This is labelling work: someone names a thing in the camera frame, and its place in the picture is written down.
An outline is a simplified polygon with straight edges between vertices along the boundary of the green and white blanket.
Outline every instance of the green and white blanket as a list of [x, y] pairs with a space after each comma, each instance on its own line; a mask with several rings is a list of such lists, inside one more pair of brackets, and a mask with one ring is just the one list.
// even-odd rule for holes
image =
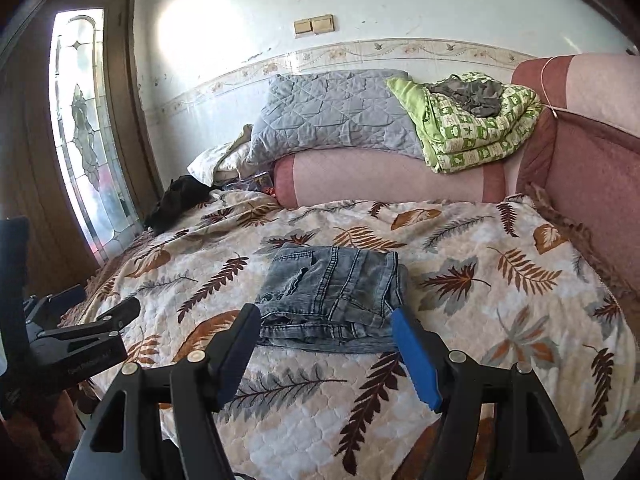
[[[460, 79], [492, 80], [481, 72]], [[414, 121], [424, 158], [436, 173], [466, 170], [511, 155], [529, 138], [543, 108], [537, 94], [521, 85], [504, 85], [500, 113], [489, 118], [475, 117], [446, 95], [411, 80], [393, 77], [387, 85]]]

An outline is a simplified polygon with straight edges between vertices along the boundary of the wall switch plate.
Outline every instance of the wall switch plate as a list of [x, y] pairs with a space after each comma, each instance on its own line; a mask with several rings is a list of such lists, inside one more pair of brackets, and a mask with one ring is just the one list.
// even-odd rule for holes
[[325, 14], [324, 16], [311, 18], [311, 27], [314, 30], [314, 34], [333, 32], [335, 30], [334, 16], [332, 14]]
[[311, 27], [311, 20], [307, 18], [306, 20], [297, 20], [296, 22], [293, 22], [293, 30], [295, 31], [296, 36], [311, 32], [313, 30]]

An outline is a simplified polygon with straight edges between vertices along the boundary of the metal screw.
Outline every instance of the metal screw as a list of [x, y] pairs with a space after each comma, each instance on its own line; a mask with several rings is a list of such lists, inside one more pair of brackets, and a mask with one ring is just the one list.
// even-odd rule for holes
[[194, 350], [193, 352], [189, 352], [189, 355], [187, 355], [187, 361], [190, 363], [199, 363], [205, 356], [206, 354], [204, 353], [204, 350]]
[[137, 370], [138, 370], [137, 363], [127, 363], [122, 367], [120, 371], [122, 372], [123, 375], [131, 375], [136, 373]]
[[449, 352], [449, 360], [452, 363], [463, 363], [466, 361], [466, 354], [460, 350], [453, 350]]
[[533, 368], [531, 368], [531, 364], [525, 361], [518, 361], [518, 364], [516, 364], [516, 370], [521, 374], [528, 374], [533, 370]]

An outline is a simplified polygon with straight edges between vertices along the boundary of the gray denim jeans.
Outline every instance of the gray denim jeans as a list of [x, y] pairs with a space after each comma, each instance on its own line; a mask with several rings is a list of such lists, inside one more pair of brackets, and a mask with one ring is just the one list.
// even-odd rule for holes
[[398, 253], [286, 244], [255, 300], [258, 344], [319, 352], [395, 351], [390, 314], [408, 273]]

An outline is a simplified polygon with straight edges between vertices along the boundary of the door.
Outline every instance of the door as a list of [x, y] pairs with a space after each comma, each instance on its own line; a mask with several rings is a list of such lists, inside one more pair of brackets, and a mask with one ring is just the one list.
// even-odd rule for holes
[[0, 74], [3, 214], [30, 218], [39, 294], [84, 283], [158, 200], [132, 89], [130, 1], [47, 0]]

